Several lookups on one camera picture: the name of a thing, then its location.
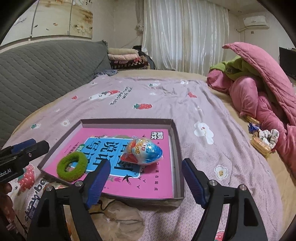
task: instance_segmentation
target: green fabric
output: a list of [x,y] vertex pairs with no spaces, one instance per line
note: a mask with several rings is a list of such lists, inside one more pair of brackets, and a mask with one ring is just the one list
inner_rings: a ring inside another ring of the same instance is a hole
[[[73,170],[67,172],[67,167],[73,162],[78,162],[76,167]],[[82,177],[86,171],[87,164],[88,160],[86,155],[83,152],[75,151],[69,155],[66,155],[62,160],[60,160],[57,165],[57,174],[61,179],[67,182],[73,182]]]
[[210,71],[213,69],[221,70],[233,81],[242,76],[250,76],[256,79],[261,79],[259,72],[238,55],[231,61],[223,61],[212,66]]

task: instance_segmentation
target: stack of blankets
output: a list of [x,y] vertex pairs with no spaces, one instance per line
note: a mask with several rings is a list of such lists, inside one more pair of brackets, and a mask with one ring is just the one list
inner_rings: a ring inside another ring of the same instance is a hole
[[147,58],[139,56],[136,49],[108,48],[108,58],[112,69],[150,69]]

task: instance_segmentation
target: bed sheet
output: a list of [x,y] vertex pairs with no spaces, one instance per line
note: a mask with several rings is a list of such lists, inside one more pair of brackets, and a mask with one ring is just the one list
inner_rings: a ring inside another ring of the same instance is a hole
[[[199,80],[206,81],[205,76],[201,76],[198,74],[182,73],[182,72],[175,72],[175,71],[163,71],[163,70],[125,71],[125,72],[120,72],[113,77],[114,78],[117,78],[117,77],[155,77],[155,78],[170,77],[170,78],[182,79],[182,80],[199,79]],[[240,126],[247,133],[248,132],[247,122],[239,118],[238,113],[236,112],[236,110],[233,108],[231,104],[230,97],[228,95],[225,95],[223,93],[217,92],[212,89],[211,89],[211,92],[215,94],[219,99],[222,100],[225,107],[230,112],[231,116],[236,120],[237,123],[240,124]],[[34,112],[16,128],[15,132],[21,129],[22,126],[27,126],[27,123],[30,122],[30,119],[34,117],[36,113],[50,108],[53,104],[56,104],[57,102],[62,100],[64,97],[65,96],[59,98],[58,100],[54,101],[51,104],[48,104],[47,106],[44,106],[43,108],[39,109],[37,112]],[[267,159],[267,162],[269,163],[276,177],[276,180],[280,189],[280,193],[281,193],[281,199],[283,203],[283,212],[284,212],[284,216],[283,216],[284,223],[283,223],[282,232],[284,233],[284,231],[288,228],[289,224],[291,223],[296,213],[296,202],[295,202],[296,181],[290,176],[289,171],[287,170],[287,168],[285,167],[284,163],[281,161],[277,153],[270,155],[270,157]]]

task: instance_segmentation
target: person's hand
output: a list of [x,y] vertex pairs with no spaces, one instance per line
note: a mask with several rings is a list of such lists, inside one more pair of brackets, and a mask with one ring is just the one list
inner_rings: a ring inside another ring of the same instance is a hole
[[7,195],[11,191],[12,187],[9,183],[0,183],[0,209],[10,223],[15,219],[15,212],[12,208],[13,203]]

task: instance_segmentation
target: blue patterned cloth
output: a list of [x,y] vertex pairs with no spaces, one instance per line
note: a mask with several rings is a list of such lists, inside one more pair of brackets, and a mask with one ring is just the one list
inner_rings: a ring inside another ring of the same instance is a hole
[[105,69],[104,71],[95,73],[94,75],[95,75],[95,77],[98,77],[98,76],[104,75],[104,74],[106,74],[108,76],[115,75],[115,74],[117,74],[117,69]]

